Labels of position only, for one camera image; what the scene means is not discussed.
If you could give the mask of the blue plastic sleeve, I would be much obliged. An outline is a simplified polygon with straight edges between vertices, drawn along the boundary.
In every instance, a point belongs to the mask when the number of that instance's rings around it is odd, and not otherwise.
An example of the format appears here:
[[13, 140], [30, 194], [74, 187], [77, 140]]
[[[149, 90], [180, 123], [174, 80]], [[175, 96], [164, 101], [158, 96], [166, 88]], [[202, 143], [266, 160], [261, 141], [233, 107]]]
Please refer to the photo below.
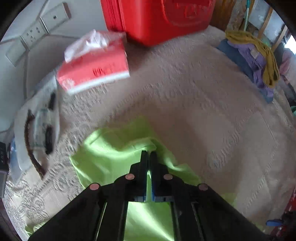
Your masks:
[[8, 155], [9, 155], [9, 166], [11, 175], [18, 176], [20, 174], [20, 168], [18, 165], [17, 155], [16, 155], [16, 144], [15, 138], [12, 138], [8, 147]]

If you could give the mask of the black coffee cup gift box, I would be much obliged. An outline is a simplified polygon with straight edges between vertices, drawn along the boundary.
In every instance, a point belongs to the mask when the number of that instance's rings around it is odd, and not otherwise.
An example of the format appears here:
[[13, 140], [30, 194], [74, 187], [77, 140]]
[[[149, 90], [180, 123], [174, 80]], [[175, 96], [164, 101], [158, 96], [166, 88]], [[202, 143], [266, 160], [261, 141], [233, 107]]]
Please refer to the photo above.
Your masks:
[[6, 181], [9, 174], [8, 156], [6, 151], [6, 144], [0, 142], [0, 197], [4, 198], [6, 188]]

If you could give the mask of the red tissue pack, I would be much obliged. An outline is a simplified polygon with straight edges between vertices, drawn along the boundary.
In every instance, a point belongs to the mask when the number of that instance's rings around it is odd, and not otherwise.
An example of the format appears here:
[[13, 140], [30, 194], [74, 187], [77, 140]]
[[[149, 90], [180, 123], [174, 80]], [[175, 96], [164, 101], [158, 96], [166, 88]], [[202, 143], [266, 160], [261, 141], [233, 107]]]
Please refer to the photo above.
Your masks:
[[57, 81], [68, 94], [130, 77], [124, 32], [91, 32], [67, 47]]

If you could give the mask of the white wall socket panel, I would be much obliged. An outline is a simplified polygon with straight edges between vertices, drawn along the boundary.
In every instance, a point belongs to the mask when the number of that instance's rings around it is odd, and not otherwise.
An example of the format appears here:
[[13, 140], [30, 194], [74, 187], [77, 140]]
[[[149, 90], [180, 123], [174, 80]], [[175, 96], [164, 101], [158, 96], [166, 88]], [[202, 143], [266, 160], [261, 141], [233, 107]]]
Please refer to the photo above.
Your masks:
[[66, 2], [56, 5], [45, 14], [35, 20], [21, 35], [14, 41], [14, 44], [6, 53], [8, 60], [16, 66], [26, 52], [31, 50], [52, 30], [67, 22], [71, 13]]

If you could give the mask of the teal cloth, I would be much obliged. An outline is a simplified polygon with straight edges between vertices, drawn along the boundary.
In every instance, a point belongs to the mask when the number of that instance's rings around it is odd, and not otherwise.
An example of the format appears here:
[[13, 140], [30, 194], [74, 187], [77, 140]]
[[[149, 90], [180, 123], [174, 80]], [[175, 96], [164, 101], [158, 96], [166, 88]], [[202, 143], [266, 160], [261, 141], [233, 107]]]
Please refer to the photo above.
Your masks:
[[291, 106], [291, 110], [293, 114], [296, 114], [296, 106]]

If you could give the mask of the red storage bag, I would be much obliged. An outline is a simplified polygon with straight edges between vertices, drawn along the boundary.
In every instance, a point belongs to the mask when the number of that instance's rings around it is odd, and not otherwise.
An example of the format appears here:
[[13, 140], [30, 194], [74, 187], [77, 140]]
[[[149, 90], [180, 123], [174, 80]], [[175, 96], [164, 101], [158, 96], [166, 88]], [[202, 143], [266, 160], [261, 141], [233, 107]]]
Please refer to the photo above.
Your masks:
[[150, 47], [208, 27], [215, 1], [101, 1], [107, 29]]

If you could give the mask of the light green t-shirt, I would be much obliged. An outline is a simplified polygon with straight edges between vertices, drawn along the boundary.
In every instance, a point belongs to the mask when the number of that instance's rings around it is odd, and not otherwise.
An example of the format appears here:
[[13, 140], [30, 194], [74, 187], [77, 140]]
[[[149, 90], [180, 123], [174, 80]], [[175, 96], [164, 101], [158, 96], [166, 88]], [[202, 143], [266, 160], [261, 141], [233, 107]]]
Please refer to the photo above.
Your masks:
[[[107, 185], [128, 173], [140, 161], [142, 151], [156, 151], [160, 162], [184, 182], [198, 185], [202, 179], [187, 164], [178, 164], [144, 118], [136, 118], [119, 128], [100, 128], [89, 135], [70, 157], [79, 179], [79, 187], [92, 183]], [[174, 240], [171, 209], [168, 203], [152, 202], [128, 205], [125, 240]]]

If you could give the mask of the blue garment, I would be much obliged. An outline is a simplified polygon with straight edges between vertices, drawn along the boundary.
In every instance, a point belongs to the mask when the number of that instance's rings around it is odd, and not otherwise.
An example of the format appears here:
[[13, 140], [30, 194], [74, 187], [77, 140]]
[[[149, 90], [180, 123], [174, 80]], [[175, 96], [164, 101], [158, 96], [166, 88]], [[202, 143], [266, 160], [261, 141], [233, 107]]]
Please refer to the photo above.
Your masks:
[[227, 43], [227, 39], [220, 42], [217, 49], [223, 52], [252, 82], [252, 70], [238, 50]]

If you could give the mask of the black marker pen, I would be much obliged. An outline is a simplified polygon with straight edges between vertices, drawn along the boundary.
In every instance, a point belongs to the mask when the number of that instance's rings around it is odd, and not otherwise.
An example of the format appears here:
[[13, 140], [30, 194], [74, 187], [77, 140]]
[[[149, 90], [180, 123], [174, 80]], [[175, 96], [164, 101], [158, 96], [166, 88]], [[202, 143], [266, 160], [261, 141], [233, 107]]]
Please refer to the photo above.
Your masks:
[[46, 123], [46, 131], [45, 131], [45, 154], [49, 155], [53, 152], [54, 147], [54, 138], [53, 133], [54, 129], [52, 126], [51, 115], [54, 110], [56, 101], [56, 92], [52, 92], [50, 95], [50, 99], [47, 106], [47, 123]]

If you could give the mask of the white lace tablecloth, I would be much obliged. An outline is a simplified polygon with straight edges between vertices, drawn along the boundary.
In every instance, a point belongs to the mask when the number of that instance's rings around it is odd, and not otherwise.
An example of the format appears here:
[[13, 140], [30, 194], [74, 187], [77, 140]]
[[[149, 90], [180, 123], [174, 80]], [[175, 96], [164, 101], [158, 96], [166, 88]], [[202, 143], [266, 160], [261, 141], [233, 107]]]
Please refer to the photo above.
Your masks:
[[8, 180], [4, 207], [21, 240], [82, 190], [70, 157], [100, 128], [148, 121], [178, 164], [260, 230], [284, 212], [295, 187], [295, 119], [284, 93], [267, 103], [205, 31], [151, 49], [126, 48], [130, 77], [68, 95], [59, 90], [60, 135], [48, 170]]

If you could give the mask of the mustard yellow garment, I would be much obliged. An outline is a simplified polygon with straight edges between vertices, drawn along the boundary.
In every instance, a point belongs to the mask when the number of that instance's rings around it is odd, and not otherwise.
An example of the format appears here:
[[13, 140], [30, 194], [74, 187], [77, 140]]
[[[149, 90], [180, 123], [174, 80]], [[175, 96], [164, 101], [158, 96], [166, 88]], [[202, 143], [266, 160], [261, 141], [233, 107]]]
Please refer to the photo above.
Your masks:
[[233, 44], [253, 44], [255, 46], [257, 51], [262, 54], [266, 60], [266, 66], [263, 71], [263, 81], [268, 87], [274, 88], [280, 79], [280, 73], [274, 54], [269, 46], [253, 36], [250, 32], [226, 30], [225, 37]]

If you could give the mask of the purple garment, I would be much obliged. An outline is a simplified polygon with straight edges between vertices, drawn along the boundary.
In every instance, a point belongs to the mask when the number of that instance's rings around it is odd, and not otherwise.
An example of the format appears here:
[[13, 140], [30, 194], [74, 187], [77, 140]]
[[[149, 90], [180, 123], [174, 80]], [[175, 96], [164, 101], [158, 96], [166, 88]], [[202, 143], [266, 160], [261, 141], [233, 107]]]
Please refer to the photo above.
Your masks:
[[257, 50], [254, 44], [233, 44], [229, 40], [227, 43], [236, 48], [240, 55], [245, 59], [252, 70], [252, 82], [258, 88], [265, 100], [270, 103], [273, 101], [273, 89], [269, 88], [263, 81], [263, 72], [266, 67], [266, 60]]

